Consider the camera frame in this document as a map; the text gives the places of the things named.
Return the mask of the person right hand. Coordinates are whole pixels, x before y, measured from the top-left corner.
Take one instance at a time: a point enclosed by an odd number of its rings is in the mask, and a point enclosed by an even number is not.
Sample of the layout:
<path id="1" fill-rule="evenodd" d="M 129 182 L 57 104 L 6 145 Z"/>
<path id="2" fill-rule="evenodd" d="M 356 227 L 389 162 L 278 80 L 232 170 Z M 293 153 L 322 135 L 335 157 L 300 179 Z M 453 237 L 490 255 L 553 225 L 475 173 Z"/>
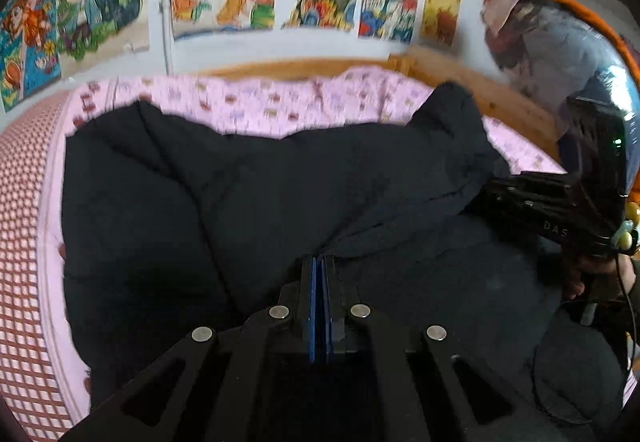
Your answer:
<path id="1" fill-rule="evenodd" d="M 568 272 L 568 298 L 587 294 L 593 299 L 613 300 L 629 294 L 636 284 L 634 258 L 619 254 L 616 259 L 582 258 Z"/>

